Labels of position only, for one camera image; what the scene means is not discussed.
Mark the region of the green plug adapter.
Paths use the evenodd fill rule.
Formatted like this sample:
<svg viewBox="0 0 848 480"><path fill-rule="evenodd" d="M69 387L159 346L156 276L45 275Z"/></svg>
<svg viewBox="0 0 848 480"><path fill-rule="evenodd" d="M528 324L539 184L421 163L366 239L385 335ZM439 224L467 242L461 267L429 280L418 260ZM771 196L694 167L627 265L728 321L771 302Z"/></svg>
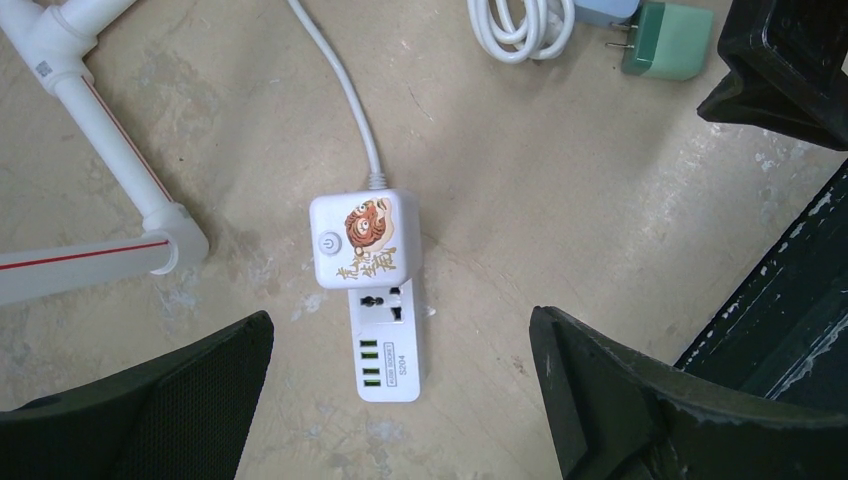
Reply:
<svg viewBox="0 0 848 480"><path fill-rule="evenodd" d="M630 76L687 81L705 65L714 12L664 1L646 1L609 26L626 33L620 70Z"/></svg>

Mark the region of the white cube plug adapter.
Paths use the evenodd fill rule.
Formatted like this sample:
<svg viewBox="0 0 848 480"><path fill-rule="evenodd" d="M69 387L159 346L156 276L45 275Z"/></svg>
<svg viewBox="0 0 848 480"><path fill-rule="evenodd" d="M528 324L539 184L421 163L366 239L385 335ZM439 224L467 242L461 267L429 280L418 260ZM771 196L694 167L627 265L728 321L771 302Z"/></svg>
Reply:
<svg viewBox="0 0 848 480"><path fill-rule="evenodd" d="M408 190L319 196L309 220L316 281L325 289L396 287L423 267L420 204Z"/></svg>

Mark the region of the white USB power strip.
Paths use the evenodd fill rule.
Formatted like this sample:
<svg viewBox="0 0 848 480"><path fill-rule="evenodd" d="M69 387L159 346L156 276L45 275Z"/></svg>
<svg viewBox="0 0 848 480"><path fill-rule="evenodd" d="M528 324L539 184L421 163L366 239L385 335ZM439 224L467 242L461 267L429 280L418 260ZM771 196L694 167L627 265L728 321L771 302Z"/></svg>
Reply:
<svg viewBox="0 0 848 480"><path fill-rule="evenodd" d="M355 380L371 403L409 403L421 393L423 313L419 281L348 292Z"/></svg>

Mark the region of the light blue power strip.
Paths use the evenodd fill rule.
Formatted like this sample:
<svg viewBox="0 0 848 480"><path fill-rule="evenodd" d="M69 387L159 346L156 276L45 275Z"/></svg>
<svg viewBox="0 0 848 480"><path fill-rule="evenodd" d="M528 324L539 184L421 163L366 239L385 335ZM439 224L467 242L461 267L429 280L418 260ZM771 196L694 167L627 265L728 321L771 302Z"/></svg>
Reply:
<svg viewBox="0 0 848 480"><path fill-rule="evenodd" d="M574 0L577 22L611 28L626 23L637 11L640 0Z"/></svg>

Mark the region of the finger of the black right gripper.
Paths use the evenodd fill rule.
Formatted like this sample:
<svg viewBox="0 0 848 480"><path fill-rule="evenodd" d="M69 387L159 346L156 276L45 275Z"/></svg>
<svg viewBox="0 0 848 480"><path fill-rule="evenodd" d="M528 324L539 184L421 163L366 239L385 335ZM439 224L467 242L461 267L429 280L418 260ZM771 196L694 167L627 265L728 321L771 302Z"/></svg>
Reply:
<svg viewBox="0 0 848 480"><path fill-rule="evenodd" d="M847 4L734 0L718 38L728 74L698 106L709 122L847 148Z"/></svg>

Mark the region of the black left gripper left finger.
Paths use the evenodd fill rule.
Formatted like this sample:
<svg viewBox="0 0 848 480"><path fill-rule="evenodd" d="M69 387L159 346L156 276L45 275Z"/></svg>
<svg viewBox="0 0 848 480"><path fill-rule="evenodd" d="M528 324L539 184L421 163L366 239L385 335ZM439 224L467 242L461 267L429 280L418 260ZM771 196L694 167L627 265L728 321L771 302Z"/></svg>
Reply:
<svg viewBox="0 0 848 480"><path fill-rule="evenodd" d="M232 479L270 364L258 311L183 348L1 414L4 479Z"/></svg>

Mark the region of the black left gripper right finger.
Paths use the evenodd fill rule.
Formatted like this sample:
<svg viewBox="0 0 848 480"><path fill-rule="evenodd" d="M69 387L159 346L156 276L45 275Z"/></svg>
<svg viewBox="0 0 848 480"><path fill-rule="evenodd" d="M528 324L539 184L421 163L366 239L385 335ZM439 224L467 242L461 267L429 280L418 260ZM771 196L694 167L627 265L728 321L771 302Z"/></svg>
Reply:
<svg viewBox="0 0 848 480"><path fill-rule="evenodd" d="M529 338L566 479L843 479L847 418L732 390L556 307Z"/></svg>

